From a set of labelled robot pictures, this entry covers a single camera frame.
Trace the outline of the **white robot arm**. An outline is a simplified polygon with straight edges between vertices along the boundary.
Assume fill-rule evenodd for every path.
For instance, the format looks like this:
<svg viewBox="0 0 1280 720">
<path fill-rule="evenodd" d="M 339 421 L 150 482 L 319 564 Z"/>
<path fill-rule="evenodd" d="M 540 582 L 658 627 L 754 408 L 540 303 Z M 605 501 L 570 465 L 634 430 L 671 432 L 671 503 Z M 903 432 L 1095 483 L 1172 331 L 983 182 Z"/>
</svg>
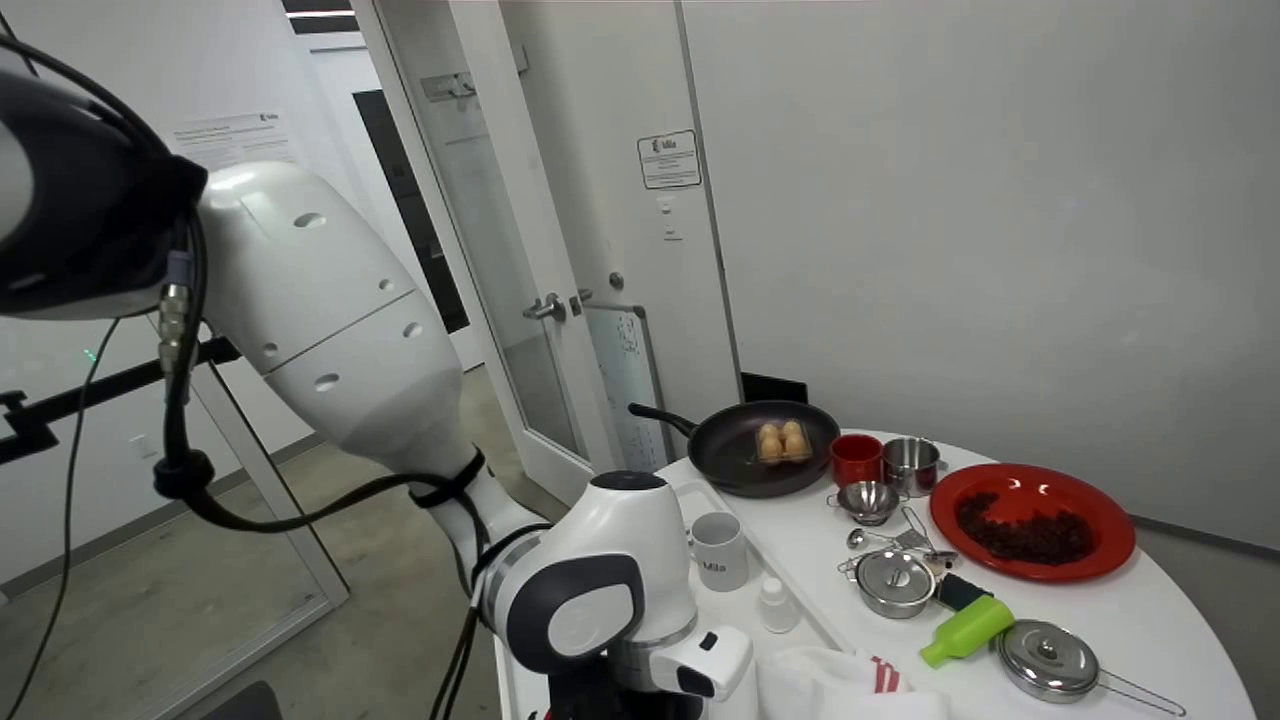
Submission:
<svg viewBox="0 0 1280 720">
<path fill-rule="evenodd" d="M 559 519 L 520 510 L 459 430 L 459 360 L 376 230 L 317 174 L 206 174 L 119 98 L 18 46 L 0 78 L 0 311 L 150 318 L 162 456 L 150 488 L 217 527 L 182 403 L 195 341 L 227 341 L 326 443 L 376 460 L 442 527 L 466 620 L 551 684 L 569 720 L 695 720 L 752 639 L 692 597 L 688 525 L 653 473 L 605 473 Z"/>
</svg>

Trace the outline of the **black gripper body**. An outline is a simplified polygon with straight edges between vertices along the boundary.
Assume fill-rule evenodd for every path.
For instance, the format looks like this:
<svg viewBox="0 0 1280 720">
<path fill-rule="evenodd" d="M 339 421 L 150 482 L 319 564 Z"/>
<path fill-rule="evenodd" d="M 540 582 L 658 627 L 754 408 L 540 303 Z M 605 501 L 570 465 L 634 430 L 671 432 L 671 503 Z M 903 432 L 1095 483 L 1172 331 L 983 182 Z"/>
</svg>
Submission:
<svg viewBox="0 0 1280 720">
<path fill-rule="evenodd" d="M 631 692 L 605 660 L 549 676 L 544 720 L 698 720 L 704 706 L 671 692 Z"/>
</svg>

